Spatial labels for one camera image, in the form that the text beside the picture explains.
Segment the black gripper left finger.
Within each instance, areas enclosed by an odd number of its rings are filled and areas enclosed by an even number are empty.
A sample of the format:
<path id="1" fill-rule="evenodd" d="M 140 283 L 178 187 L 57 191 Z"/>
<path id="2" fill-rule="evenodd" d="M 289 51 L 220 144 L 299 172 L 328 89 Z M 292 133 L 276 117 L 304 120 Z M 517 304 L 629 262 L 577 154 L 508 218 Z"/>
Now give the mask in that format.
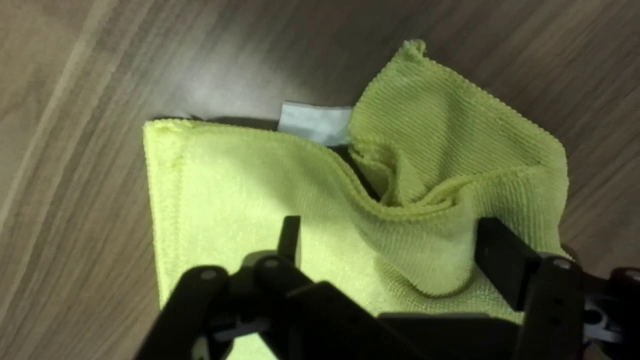
<path id="1" fill-rule="evenodd" d="M 287 314 L 287 296 L 310 286 L 296 269 L 299 223 L 286 216 L 278 246 L 248 254 L 233 275 L 186 271 L 134 360 L 225 360 L 244 337 L 258 337 L 278 360 L 304 360 L 304 332 Z"/>

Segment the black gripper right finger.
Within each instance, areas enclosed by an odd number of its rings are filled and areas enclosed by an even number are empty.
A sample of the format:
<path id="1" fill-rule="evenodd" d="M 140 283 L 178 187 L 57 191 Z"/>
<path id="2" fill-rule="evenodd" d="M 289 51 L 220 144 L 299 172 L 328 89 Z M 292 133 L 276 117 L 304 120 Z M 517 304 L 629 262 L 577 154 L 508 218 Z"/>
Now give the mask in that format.
<path id="1" fill-rule="evenodd" d="M 591 277 L 574 260 L 535 252 L 498 218 L 475 225 L 473 260 L 524 314 L 513 360 L 582 360 L 587 347 L 609 360 L 640 360 L 637 269 Z"/>

